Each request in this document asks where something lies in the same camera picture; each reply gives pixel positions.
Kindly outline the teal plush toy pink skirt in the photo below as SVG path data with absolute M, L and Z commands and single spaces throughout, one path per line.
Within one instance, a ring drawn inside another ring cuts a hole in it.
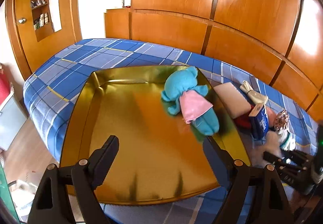
M 163 101 L 173 103 L 168 113 L 182 114 L 186 124 L 192 125 L 204 136 L 212 136 L 219 131 L 219 121 L 213 104 L 205 97 L 207 85 L 198 85 L 198 70 L 194 66 L 175 71 L 165 81 L 161 92 Z

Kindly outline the red soft item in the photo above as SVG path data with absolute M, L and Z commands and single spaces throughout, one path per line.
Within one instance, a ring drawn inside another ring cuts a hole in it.
M 243 115 L 240 115 L 239 117 L 233 120 L 239 130 L 250 131 L 252 129 L 252 125 L 249 119 L 249 114 L 251 113 L 254 107 L 255 107 L 254 105 L 251 105 L 251 109 L 248 112 L 246 112 Z

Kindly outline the white knit cloth teal trim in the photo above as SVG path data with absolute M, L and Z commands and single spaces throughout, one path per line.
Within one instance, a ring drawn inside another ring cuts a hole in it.
M 288 130 L 283 131 L 278 135 L 279 146 L 282 150 L 293 151 L 296 148 L 296 140 L 294 134 L 290 133 Z

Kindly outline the blue tempo tissue pack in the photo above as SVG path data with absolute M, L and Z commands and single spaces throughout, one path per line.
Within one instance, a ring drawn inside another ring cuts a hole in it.
M 268 115 L 265 105 L 256 104 L 249 114 L 249 120 L 252 128 L 252 136 L 255 140 L 262 140 L 269 129 Z

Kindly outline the pink round puff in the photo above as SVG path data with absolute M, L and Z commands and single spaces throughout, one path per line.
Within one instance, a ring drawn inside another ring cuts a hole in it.
M 268 116 L 268 124 L 269 124 L 268 127 L 273 128 L 277 114 L 268 106 L 265 106 L 265 109 Z

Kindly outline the cream rolled cloth bag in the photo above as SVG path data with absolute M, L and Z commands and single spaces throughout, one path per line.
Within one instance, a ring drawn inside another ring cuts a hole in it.
M 252 86 L 244 80 L 239 87 L 249 98 L 250 100 L 256 104 L 264 104 L 266 105 L 268 101 L 268 96 L 264 96 L 259 92 L 256 92 Z

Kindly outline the white sponge block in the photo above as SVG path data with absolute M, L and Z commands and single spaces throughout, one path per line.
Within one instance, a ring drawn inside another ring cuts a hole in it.
M 214 90 L 232 119 L 251 111 L 250 103 L 232 83 L 219 84 Z

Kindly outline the light blue storage box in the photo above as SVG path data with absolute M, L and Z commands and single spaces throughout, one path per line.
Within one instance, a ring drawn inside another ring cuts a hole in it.
M 1 103 L 0 147 L 2 150 L 8 150 L 26 120 L 26 112 L 16 99 L 15 90 L 11 84 L 10 94 Z

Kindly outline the blue plaid bed sheet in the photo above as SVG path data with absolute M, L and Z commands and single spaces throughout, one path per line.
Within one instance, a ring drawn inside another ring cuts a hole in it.
M 31 120 L 51 155 L 59 161 L 69 118 L 87 77 L 94 71 L 143 65 L 192 65 L 215 86 L 247 81 L 269 98 L 275 112 L 287 110 L 289 129 L 296 148 L 316 152 L 316 122 L 292 99 L 245 70 L 220 60 L 173 47 L 123 39 L 85 39 L 53 55 L 23 87 L 24 103 Z M 155 206 L 102 206 L 118 223 L 210 223 L 217 214 L 225 189 L 219 187 L 184 201 Z

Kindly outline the gold tray box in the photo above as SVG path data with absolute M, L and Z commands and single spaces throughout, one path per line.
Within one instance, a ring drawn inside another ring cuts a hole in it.
M 69 119 L 60 165 L 74 165 L 111 135 L 119 151 L 96 191 L 114 205 L 154 205 L 197 196 L 218 186 L 206 159 L 203 135 L 172 116 L 161 98 L 178 65 L 131 66 L 94 71 Z

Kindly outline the red bag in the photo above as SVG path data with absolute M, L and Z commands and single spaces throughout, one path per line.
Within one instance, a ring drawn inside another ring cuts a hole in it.
M 7 79 L 6 74 L 4 73 L 4 69 L 2 64 L 0 65 L 0 104 L 5 101 L 7 96 L 10 94 L 10 84 Z

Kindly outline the wooden wardrobe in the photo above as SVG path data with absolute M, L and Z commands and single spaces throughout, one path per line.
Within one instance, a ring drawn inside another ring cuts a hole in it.
M 105 34 L 237 66 L 322 119 L 322 0 L 131 0 Z

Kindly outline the metal door knob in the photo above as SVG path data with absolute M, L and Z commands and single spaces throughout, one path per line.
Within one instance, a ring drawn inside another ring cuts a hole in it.
M 26 23 L 26 18 L 22 17 L 22 18 L 18 19 L 18 23 L 19 23 L 19 24 L 24 24 L 24 23 Z

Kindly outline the wooden door with shelf niche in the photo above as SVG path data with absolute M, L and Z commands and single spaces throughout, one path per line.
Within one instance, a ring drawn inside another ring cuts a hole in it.
M 26 23 L 19 24 L 22 17 Z M 5 19 L 23 79 L 82 39 L 78 0 L 5 0 Z

